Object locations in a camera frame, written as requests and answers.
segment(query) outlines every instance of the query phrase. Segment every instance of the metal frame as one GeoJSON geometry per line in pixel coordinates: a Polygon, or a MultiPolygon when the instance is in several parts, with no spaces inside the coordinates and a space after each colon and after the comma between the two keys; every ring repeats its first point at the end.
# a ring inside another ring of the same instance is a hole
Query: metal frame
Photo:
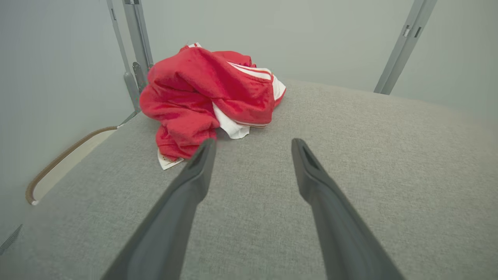
{"type": "Polygon", "coordinates": [[[143,9],[138,0],[123,0],[123,3],[131,42],[135,50],[136,62],[140,65],[143,76],[147,77],[149,69],[153,65],[153,61],[143,9]]]}
{"type": "Polygon", "coordinates": [[[391,94],[420,38],[437,0],[415,0],[382,75],[373,92],[391,94]]]}
{"type": "Polygon", "coordinates": [[[140,93],[138,91],[137,84],[133,75],[131,73],[131,69],[128,64],[128,58],[126,57],[125,46],[123,44],[123,38],[121,37],[120,28],[118,26],[118,21],[116,19],[116,14],[113,6],[112,0],[107,0],[107,6],[109,7],[109,13],[111,15],[111,20],[113,21],[114,33],[116,34],[116,39],[118,40],[118,45],[120,47],[121,57],[123,58],[124,63],[124,82],[126,84],[126,88],[128,89],[129,97],[131,98],[131,102],[133,103],[133,108],[135,112],[140,112],[140,105],[138,104],[138,98],[140,93]]]}

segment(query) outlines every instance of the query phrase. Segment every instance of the metal bracket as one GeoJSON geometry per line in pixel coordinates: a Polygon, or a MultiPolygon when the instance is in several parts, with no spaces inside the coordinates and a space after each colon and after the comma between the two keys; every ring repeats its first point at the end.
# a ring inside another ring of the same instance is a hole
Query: metal bracket
{"type": "Polygon", "coordinates": [[[143,76],[142,67],[137,62],[133,63],[133,72],[135,73],[136,84],[138,85],[138,94],[140,95],[147,85],[147,81],[143,76]]]}

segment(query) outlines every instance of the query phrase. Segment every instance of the white wall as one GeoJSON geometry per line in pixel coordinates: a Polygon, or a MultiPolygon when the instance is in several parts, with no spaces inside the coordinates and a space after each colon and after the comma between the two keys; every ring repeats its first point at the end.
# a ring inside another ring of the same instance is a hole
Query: white wall
{"type": "Polygon", "coordinates": [[[279,78],[373,91],[413,0],[143,0],[154,62],[184,44],[250,55],[279,78]]]}
{"type": "Polygon", "coordinates": [[[497,0],[438,0],[391,95],[498,121],[497,12],[497,0]]]}
{"type": "Polygon", "coordinates": [[[35,209],[36,174],[133,106],[106,1],[4,1],[0,36],[1,243],[35,209]]]}

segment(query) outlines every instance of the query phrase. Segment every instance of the clothing pile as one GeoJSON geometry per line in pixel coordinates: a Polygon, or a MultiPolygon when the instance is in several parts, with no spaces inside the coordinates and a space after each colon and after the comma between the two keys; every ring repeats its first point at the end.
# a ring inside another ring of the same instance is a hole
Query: clothing pile
{"type": "Polygon", "coordinates": [[[198,43],[156,63],[140,96],[148,117],[161,122],[156,142],[171,160],[191,158],[222,128],[240,139],[271,122],[285,86],[266,68],[234,51],[210,52],[198,43]]]}

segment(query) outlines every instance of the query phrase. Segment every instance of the gray fabric surface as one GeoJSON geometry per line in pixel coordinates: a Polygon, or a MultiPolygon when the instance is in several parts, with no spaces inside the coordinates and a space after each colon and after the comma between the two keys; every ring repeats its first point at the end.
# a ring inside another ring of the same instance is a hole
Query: gray fabric surface
{"type": "MultiPolygon", "coordinates": [[[[496,131],[420,101],[285,81],[265,129],[219,131],[183,279],[324,279],[290,141],[303,138],[408,279],[498,278],[496,131]]],[[[97,279],[184,164],[139,114],[71,170],[0,257],[0,279],[97,279]]]]}

